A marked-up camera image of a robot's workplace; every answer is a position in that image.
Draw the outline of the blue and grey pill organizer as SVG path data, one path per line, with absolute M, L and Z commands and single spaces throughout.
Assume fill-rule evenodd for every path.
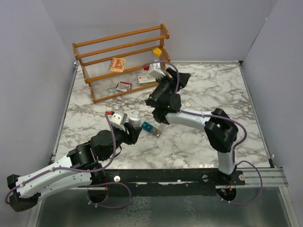
M 152 125 L 148 122 L 143 122 L 141 125 L 141 128 L 149 133 L 150 135 L 159 138 L 162 135 L 162 131 L 164 129 L 165 125 L 163 123 L 160 123 L 158 125 Z

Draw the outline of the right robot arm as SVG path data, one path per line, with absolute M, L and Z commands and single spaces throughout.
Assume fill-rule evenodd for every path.
M 210 145 L 217 151 L 217 179 L 223 185 L 230 184 L 235 178 L 232 146 L 237 139 L 238 127 L 220 108 L 213 112 L 181 110 L 181 97 L 177 92 L 187 85 L 191 74 L 156 67 L 150 68 L 149 75 L 158 82 L 158 86 L 145 100 L 147 106 L 154 108 L 152 115 L 155 121 L 205 131 Z

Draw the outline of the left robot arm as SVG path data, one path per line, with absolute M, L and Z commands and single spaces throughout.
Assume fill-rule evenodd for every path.
M 113 162 L 116 150 L 121 144 L 134 145 L 142 131 L 141 127 L 133 127 L 125 123 L 121 128 L 110 124 L 110 130 L 102 130 L 91 137 L 88 142 L 79 144 L 75 149 L 58 161 L 34 173 L 7 177 L 9 192 L 5 203 L 15 212 L 28 210 L 39 201 L 57 192 L 75 187 L 105 187 L 124 183 L 110 181 L 105 173 L 109 166 L 101 161 Z

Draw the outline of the white pill bottle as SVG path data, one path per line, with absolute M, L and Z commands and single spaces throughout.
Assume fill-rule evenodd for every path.
M 141 117 L 138 111 L 132 111 L 129 116 L 129 123 L 134 127 L 141 127 Z

